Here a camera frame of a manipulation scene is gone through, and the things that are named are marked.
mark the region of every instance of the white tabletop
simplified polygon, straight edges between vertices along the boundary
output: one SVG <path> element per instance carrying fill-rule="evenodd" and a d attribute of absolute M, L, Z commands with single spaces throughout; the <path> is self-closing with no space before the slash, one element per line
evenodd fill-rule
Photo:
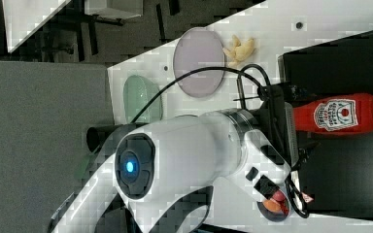
<path fill-rule="evenodd" d="M 71 0 L 2 0 L 8 52 L 16 50 Z"/>
<path fill-rule="evenodd" d="M 295 29 L 301 21 L 304 27 Z M 232 34 L 246 40 L 256 39 L 257 51 L 243 65 L 257 63 L 272 83 L 279 81 L 277 58 L 285 52 L 373 30 L 373 1 L 367 0 L 267 0 L 244 12 L 207 27 L 216 31 L 225 46 Z M 116 123 L 125 123 L 122 101 L 127 77 L 139 74 L 164 87 L 174 80 L 172 58 L 177 41 L 148 51 L 109 68 L 111 95 Z M 257 71 L 249 72 L 261 81 Z M 218 91 L 204 99 L 185 95 L 175 85 L 163 94 L 164 118 L 178 115 L 200 115 L 206 112 L 238 107 L 232 99 L 238 96 L 235 75 L 226 74 Z M 246 95 L 255 94 L 255 87 L 245 81 Z M 248 101 L 248 108 L 260 102 Z M 373 232 L 373 222 L 332 216 L 311 215 L 303 219 L 293 214 L 285 222 L 272 223 L 261 217 L 253 200 L 225 179 L 215 182 L 212 214 L 205 221 L 247 232 Z"/>

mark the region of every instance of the ketchup bottle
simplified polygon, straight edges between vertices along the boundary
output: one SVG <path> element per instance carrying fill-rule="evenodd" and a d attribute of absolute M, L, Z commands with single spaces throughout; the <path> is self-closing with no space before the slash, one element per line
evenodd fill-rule
<path fill-rule="evenodd" d="M 318 134 L 352 135 L 373 131 L 373 95 L 325 98 L 294 108 L 295 129 Z"/>

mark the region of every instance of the green bowl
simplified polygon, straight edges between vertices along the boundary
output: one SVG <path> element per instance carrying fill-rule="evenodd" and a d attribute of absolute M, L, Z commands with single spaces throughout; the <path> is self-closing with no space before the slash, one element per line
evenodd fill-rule
<path fill-rule="evenodd" d="M 126 121 L 130 122 L 159 92 L 156 83 L 138 75 L 130 76 L 123 87 L 123 104 Z M 159 96 L 137 119 L 137 122 L 152 123 L 162 119 L 162 101 Z"/>

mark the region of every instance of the black wire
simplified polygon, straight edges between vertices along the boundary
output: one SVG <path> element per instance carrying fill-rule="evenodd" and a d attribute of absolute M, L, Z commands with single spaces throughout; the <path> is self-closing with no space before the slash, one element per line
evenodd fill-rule
<path fill-rule="evenodd" d="M 268 75 L 266 74 L 266 72 L 264 71 L 264 69 L 262 69 L 262 67 L 260 67 L 259 65 L 257 65 L 257 64 L 248 64 L 248 65 L 244 66 L 241 69 L 241 71 L 245 72 L 246 70 L 248 70 L 250 68 L 256 68 L 262 74 L 263 78 L 265 79 L 266 85 L 267 86 L 271 86 L 271 83 L 269 82 Z M 269 89 L 269 95 L 270 95 L 270 99 L 272 99 L 273 96 L 272 96 L 272 93 L 271 93 L 271 89 Z M 284 140 L 281 138 L 280 131 L 278 130 L 277 121 L 273 117 L 275 115 L 274 101 L 269 101 L 268 104 L 269 104 L 269 108 L 268 109 L 269 109 L 270 124 L 272 126 L 272 131 L 273 131 L 273 133 L 275 134 L 275 137 L 278 140 L 277 143 L 278 143 L 278 146 L 280 147 L 279 152 L 283 153 L 285 151 Z"/>
<path fill-rule="evenodd" d="M 180 76 L 179 78 L 175 79 L 174 81 L 170 82 L 168 85 L 166 85 L 165 87 L 163 87 L 154 97 L 153 99 L 151 99 L 148 104 L 137 114 L 137 116 L 135 116 L 131 123 L 135 123 L 136 120 L 141 116 L 141 114 L 153 103 L 153 101 L 155 101 L 155 99 L 157 99 L 165 90 L 167 90 L 169 87 L 171 87 L 172 85 L 174 85 L 175 83 L 183 80 L 184 78 L 190 76 L 190 75 L 193 75 L 195 73 L 199 73 L 199 72 L 203 72 L 203 71 L 209 71 L 209 70 L 221 70 L 221 71 L 227 71 L 227 72 L 231 72 L 231 73 L 235 73 L 235 74 L 238 74 L 240 76 L 244 76 L 245 78 L 249 79 L 251 82 L 255 83 L 260 91 L 261 91 L 261 96 L 260 96 L 260 99 L 265 101 L 267 100 L 267 93 L 265 92 L 265 90 L 262 88 L 262 85 L 261 83 L 259 83 L 259 81 L 257 81 L 254 77 L 252 77 L 251 75 L 247 74 L 247 73 L 244 73 L 243 71 L 239 71 L 239 70 L 235 70 L 235 69 L 232 69 L 232 68 L 228 68 L 228 67 L 218 67 L 218 66 L 210 66 L 210 67 L 204 67 L 204 68 L 200 68 L 200 69 L 196 69 L 196 70 L 193 70 L 193 71 L 190 71 L 182 76 Z"/>
<path fill-rule="evenodd" d="M 269 82 L 269 78 L 268 78 L 268 75 L 266 74 L 266 72 L 264 71 L 264 69 L 262 69 L 262 67 L 260 67 L 259 65 L 257 64 L 248 64 L 246 66 L 244 66 L 241 71 L 244 72 L 250 68 L 256 68 L 263 76 L 263 78 L 265 79 L 265 83 L 266 85 L 271 85 L 271 83 Z"/>
<path fill-rule="evenodd" d="M 305 200 L 302 197 L 302 193 L 298 190 L 298 188 L 293 183 L 290 174 L 286 179 L 286 188 L 287 188 L 288 199 L 293 209 L 301 217 L 307 218 L 310 215 L 307 209 L 307 204 L 305 203 Z M 301 201 L 301 210 L 299 210 L 299 208 L 296 206 L 296 203 L 293 201 L 293 197 L 295 197 L 295 195 L 298 196 L 299 200 Z"/>

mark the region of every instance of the pink plate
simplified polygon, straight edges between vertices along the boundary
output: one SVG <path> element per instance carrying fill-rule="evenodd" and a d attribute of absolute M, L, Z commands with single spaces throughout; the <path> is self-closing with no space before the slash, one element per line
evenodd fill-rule
<path fill-rule="evenodd" d="M 205 28 L 192 28 L 180 39 L 175 48 L 173 67 L 175 78 L 189 71 L 224 66 L 225 56 L 217 33 Z M 202 98 L 213 94 L 222 81 L 224 71 L 204 71 L 178 82 L 189 96 Z"/>

